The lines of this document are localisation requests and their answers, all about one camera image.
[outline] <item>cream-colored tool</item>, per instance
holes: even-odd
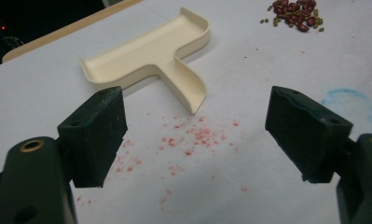
[[[209,41],[209,22],[188,9],[128,44],[82,60],[88,79],[98,90],[123,89],[150,76],[159,76],[186,109],[195,114],[206,95],[200,77],[180,59]]]

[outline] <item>blue marker drawing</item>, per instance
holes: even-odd
[[[332,90],[322,100],[336,114],[353,123],[352,134],[372,133],[372,101],[356,90]]]

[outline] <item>white tabletop surface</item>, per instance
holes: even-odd
[[[0,172],[7,151],[56,127],[94,92],[78,57],[124,44],[186,7],[211,23],[184,59],[207,96],[190,116],[159,79],[125,90],[129,130],[102,189],[74,189],[79,223],[339,223],[338,177],[312,185],[265,131],[270,89],[295,89],[372,133],[372,0],[320,0],[303,34],[270,1],[144,0],[0,65]]]

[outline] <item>black object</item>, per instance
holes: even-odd
[[[76,223],[69,181],[102,187],[127,131],[122,89],[91,96],[58,130],[14,146],[0,174],[0,223]]]
[[[341,223],[372,224],[372,134],[349,139],[352,124],[299,91],[272,87],[266,130],[303,180],[338,183]]]

